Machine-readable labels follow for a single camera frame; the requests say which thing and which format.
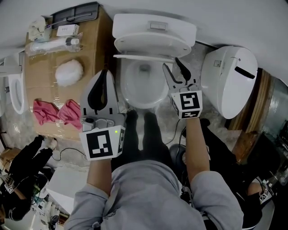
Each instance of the black pants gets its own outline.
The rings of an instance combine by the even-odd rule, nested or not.
[[[37,136],[34,141],[25,146],[12,161],[9,173],[16,185],[26,177],[37,175],[52,156],[52,149],[42,149],[40,153],[36,155],[41,147],[42,141],[43,137]]]
[[[127,113],[123,152],[120,156],[112,159],[112,171],[128,163],[148,159],[161,162],[173,169],[169,149],[162,142],[156,115],[147,113],[144,116],[143,150],[141,151],[138,149],[137,119],[138,115],[136,111],[129,111]]]

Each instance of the black sleeve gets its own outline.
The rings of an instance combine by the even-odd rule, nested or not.
[[[262,208],[259,194],[253,194],[246,197],[242,211],[244,213],[243,228],[256,226],[262,218]]]
[[[6,213],[6,218],[9,218],[14,221],[20,221],[23,217],[29,212],[31,207],[30,200],[23,199],[17,202],[17,205],[9,210],[9,213]]]

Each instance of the gray floor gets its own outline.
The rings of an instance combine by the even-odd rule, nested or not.
[[[202,63],[205,55],[210,51],[212,51],[212,49],[206,46],[195,44],[192,48],[192,52],[183,58],[183,60],[189,63],[192,77],[196,79],[198,88],[200,86]],[[180,75],[180,71],[175,68],[172,72],[176,77]],[[119,77],[117,77],[116,87],[119,96],[119,110],[125,112],[128,105],[123,100],[119,85]],[[158,124],[162,132],[162,140],[164,143],[167,143],[173,138],[176,123],[178,121],[178,117],[174,111],[174,108],[171,106],[170,99],[168,97],[156,109],[155,114],[157,115]],[[1,131],[7,132],[7,134],[2,134],[2,137],[8,147],[17,147],[22,149],[25,145],[32,142],[34,137],[37,135],[33,130],[32,115],[33,114],[31,114],[30,111],[26,111],[24,114],[19,115],[14,111],[11,104],[7,106],[6,113],[0,118],[0,122]],[[228,131],[226,128],[224,128],[225,119],[214,109],[205,95],[203,95],[203,111],[201,117],[208,118],[210,120],[210,130],[214,132],[230,150],[232,150],[240,135],[240,131]],[[179,142],[180,132],[184,127],[185,121],[181,120],[177,128],[176,137],[168,146]],[[139,111],[137,132],[139,136],[139,149],[142,149],[144,120],[141,111]],[[53,154],[55,159],[59,159],[60,151],[67,147],[76,148],[83,152],[80,142],[63,139],[58,139],[58,142],[59,145],[57,150],[54,151]],[[181,143],[185,144],[185,138],[182,138]],[[83,156],[75,150],[66,150],[62,153],[60,161],[56,161],[51,158],[48,163],[53,167],[63,166],[65,163],[76,164],[81,167],[89,165],[89,162],[85,161]]]

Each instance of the white wall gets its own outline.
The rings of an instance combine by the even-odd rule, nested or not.
[[[24,44],[38,15],[90,0],[3,0],[0,4],[0,59]],[[259,67],[288,84],[288,4],[285,0],[99,0],[115,13],[156,13],[194,23],[197,40],[250,49]]]

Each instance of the gray shirt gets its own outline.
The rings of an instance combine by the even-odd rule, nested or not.
[[[240,205],[217,172],[197,174],[192,208],[179,197],[176,175],[166,165],[146,160],[123,165],[112,173],[110,197],[87,184],[76,193],[65,230],[204,230],[200,211],[218,230],[242,229]]]

